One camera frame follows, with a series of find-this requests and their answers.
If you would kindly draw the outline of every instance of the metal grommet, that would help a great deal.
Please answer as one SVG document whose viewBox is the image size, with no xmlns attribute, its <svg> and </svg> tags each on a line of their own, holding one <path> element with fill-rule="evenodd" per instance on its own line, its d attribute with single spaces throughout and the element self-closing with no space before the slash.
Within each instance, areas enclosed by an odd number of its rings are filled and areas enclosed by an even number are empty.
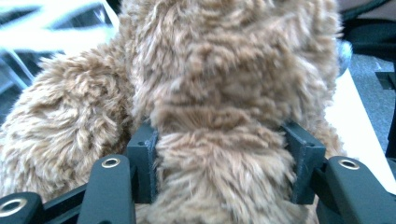
<svg viewBox="0 0 396 224">
<path fill-rule="evenodd" d="M 339 160 L 338 163 L 340 163 L 340 165 L 344 166 L 345 168 L 347 168 L 349 170 L 359 170 L 360 169 L 359 165 L 354 161 L 343 159 L 343 160 Z"/>
<path fill-rule="evenodd" d="M 20 211 L 27 204 L 24 198 L 9 200 L 0 205 L 0 217 L 9 217 Z"/>
<path fill-rule="evenodd" d="M 120 160 L 117 158 L 110 158 L 102 162 L 102 166 L 105 168 L 112 168 L 120 164 Z"/>
</svg>

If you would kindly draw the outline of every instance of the black clamp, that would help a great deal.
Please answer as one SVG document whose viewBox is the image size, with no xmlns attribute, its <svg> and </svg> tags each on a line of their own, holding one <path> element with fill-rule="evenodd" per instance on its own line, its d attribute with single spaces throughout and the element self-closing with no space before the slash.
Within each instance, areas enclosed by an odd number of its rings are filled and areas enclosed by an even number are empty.
<svg viewBox="0 0 396 224">
<path fill-rule="evenodd" d="M 317 207 L 321 224 L 396 223 L 396 201 L 369 169 L 348 157 L 324 158 L 325 147 L 296 123 L 282 127 L 295 159 L 290 200 Z M 142 125 L 125 156 L 110 155 L 92 167 L 88 184 L 42 204 L 32 192 L 0 199 L 0 224 L 135 223 L 134 204 L 157 195 L 154 161 L 158 133 Z"/>
</svg>

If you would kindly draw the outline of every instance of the shaggy fur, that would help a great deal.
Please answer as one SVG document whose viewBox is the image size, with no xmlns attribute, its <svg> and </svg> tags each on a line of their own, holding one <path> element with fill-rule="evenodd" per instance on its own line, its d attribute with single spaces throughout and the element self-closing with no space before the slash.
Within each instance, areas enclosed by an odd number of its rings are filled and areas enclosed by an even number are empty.
<svg viewBox="0 0 396 224">
<path fill-rule="evenodd" d="M 333 0 L 126 0 L 110 43 L 44 61 L 15 104 L 0 194 L 46 201 L 82 185 L 150 119 L 160 193 L 139 223 L 314 222 L 288 202 L 293 159 L 278 130 L 295 120 L 340 153 L 324 118 L 337 32 Z"/>
</svg>

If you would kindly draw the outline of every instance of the plush arm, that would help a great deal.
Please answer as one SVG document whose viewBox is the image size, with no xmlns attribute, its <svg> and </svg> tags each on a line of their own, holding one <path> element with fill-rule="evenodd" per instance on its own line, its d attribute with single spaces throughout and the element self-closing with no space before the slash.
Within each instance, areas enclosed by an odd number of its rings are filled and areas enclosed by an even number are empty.
<svg viewBox="0 0 396 224">
<path fill-rule="evenodd" d="M 34 191 L 47 201 L 84 184 L 97 159 L 123 150 L 134 87 L 118 58 L 104 45 L 43 62 L 0 130 L 0 196 Z"/>
</svg>

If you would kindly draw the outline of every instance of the white desk surface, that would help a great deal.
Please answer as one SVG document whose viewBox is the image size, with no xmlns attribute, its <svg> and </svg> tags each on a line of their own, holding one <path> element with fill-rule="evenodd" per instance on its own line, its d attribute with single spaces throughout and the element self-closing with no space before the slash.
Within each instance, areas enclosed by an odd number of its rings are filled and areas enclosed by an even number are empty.
<svg viewBox="0 0 396 224">
<path fill-rule="evenodd" d="M 396 194 L 396 182 L 349 70 L 337 78 L 334 105 L 326 119 L 337 129 L 348 157 L 364 163 L 383 187 Z"/>
</svg>

